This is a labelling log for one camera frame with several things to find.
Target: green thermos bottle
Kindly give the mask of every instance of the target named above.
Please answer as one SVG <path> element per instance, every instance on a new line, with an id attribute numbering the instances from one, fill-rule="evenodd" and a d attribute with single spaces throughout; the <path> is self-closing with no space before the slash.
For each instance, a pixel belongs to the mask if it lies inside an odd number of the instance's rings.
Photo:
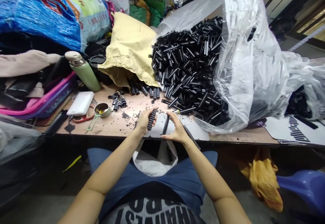
<path id="1" fill-rule="evenodd" d="M 92 71 L 87 61 L 76 51 L 68 51 L 64 54 L 70 63 L 72 70 L 76 72 L 81 81 L 93 92 L 101 90 L 102 86 Z"/>

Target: thermos lid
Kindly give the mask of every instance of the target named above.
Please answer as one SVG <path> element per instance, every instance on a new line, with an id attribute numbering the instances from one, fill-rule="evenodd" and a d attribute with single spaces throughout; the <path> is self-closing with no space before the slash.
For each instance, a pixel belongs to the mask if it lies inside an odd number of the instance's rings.
<path id="1" fill-rule="evenodd" d="M 72 66 L 81 66 L 86 63 L 81 54 L 76 51 L 68 51 L 64 56 Z"/>
<path id="2" fill-rule="evenodd" d="M 106 61 L 106 57 L 103 55 L 94 55 L 89 59 L 89 64 L 93 67 L 97 67 L 98 64 L 103 64 Z"/>

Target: workbench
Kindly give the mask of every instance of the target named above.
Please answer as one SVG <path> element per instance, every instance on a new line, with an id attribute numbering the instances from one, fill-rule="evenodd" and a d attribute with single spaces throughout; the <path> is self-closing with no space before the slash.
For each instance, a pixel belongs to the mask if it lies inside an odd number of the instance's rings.
<path id="1" fill-rule="evenodd" d="M 112 105 L 113 100 L 108 99 L 109 95 L 116 93 L 116 90 L 119 90 L 117 86 L 110 85 L 105 86 L 95 93 L 94 99 L 97 103 L 107 103 L 110 107 Z M 98 118 L 97 122 L 92 131 L 87 131 L 87 127 L 90 121 L 82 122 L 82 123 L 74 123 L 73 121 L 70 124 L 75 125 L 75 129 L 71 132 L 73 135 L 84 135 L 84 136 L 105 136 L 112 138 L 124 138 L 127 137 L 134 129 L 135 123 L 138 120 L 139 112 L 147 110 L 152 107 L 159 107 L 161 112 L 170 111 L 166 104 L 162 103 L 161 100 L 165 99 L 164 94 L 160 93 L 160 99 L 156 100 L 154 104 L 151 103 L 152 99 L 149 96 L 145 96 L 140 93 L 139 95 L 132 96 L 127 93 L 124 95 L 125 99 L 128 102 L 128 107 L 123 108 L 121 110 L 116 111 L 113 116 L 109 115 L 106 118 Z M 72 101 L 69 101 L 64 109 L 69 109 Z M 68 132 L 64 129 L 68 124 L 68 120 L 66 120 L 59 130 L 57 134 L 64 135 L 68 134 Z M 40 132 L 44 132 L 47 127 L 36 127 L 36 129 Z M 227 135 L 211 135 L 209 134 L 209 141 L 214 142 L 231 142 L 231 143 L 251 143 L 251 144 L 278 144 L 279 142 L 273 139 L 265 128 L 255 128 L 255 129 L 243 129 L 239 132 Z"/>

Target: small metal cup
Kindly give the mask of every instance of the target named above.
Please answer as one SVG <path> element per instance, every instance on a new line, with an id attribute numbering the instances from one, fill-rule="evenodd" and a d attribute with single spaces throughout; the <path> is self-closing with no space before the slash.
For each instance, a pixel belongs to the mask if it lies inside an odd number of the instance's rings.
<path id="1" fill-rule="evenodd" d="M 100 115 L 101 118 L 108 117 L 112 109 L 106 103 L 100 103 L 94 108 L 95 114 Z"/>
<path id="2" fill-rule="evenodd" d="M 108 104 L 100 103 L 95 106 L 94 111 L 95 111 L 95 116 L 94 116 L 93 120 L 91 121 L 91 123 L 89 124 L 87 131 L 91 131 L 94 128 L 98 117 L 101 117 L 101 118 L 108 117 L 110 115 L 110 113 L 112 112 L 112 109 L 108 106 Z"/>

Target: forearm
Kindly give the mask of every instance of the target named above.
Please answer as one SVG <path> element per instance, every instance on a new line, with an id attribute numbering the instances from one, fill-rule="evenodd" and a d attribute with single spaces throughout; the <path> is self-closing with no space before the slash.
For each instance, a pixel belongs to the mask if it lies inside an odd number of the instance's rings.
<path id="1" fill-rule="evenodd" d="M 97 168 L 59 224 L 96 222 L 106 194 L 121 177 L 142 137 L 143 134 L 135 129 Z"/>
<path id="2" fill-rule="evenodd" d="M 98 167 L 84 187 L 106 195 L 121 177 L 142 137 L 143 134 L 135 129 Z"/>
<path id="3" fill-rule="evenodd" d="M 214 203 L 220 223 L 250 223 L 236 196 L 210 161 L 191 140 L 184 143 L 184 147 Z"/>

